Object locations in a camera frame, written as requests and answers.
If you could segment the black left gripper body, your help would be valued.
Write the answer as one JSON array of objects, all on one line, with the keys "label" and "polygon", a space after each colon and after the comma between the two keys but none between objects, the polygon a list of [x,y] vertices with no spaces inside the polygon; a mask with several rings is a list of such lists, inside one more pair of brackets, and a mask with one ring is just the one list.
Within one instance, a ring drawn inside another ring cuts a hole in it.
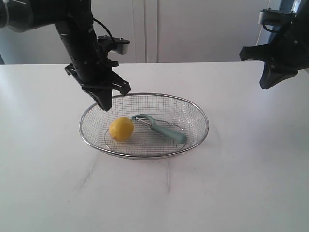
[{"label": "black left gripper body", "polygon": [[120,76],[113,71],[119,62],[108,58],[102,50],[67,48],[71,63],[65,67],[83,88],[119,88]]}]

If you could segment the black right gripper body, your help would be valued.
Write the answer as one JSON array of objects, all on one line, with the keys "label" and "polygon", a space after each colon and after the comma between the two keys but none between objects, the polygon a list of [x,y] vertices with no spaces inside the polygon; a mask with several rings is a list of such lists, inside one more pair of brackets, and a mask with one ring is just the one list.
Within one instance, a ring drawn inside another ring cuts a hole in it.
[{"label": "black right gripper body", "polygon": [[293,21],[282,26],[270,43],[272,71],[296,71],[309,67],[309,23]]}]

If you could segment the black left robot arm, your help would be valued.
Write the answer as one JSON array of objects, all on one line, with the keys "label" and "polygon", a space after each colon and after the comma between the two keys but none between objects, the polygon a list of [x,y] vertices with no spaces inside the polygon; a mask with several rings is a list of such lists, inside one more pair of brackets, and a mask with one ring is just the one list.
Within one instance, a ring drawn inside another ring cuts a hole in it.
[{"label": "black left robot arm", "polygon": [[113,69],[119,65],[109,59],[110,52],[125,54],[129,40],[114,37],[92,14],[90,0],[2,0],[0,27],[18,33],[54,25],[70,57],[65,67],[104,111],[112,106],[112,93],[122,96],[131,91],[128,81]]}]

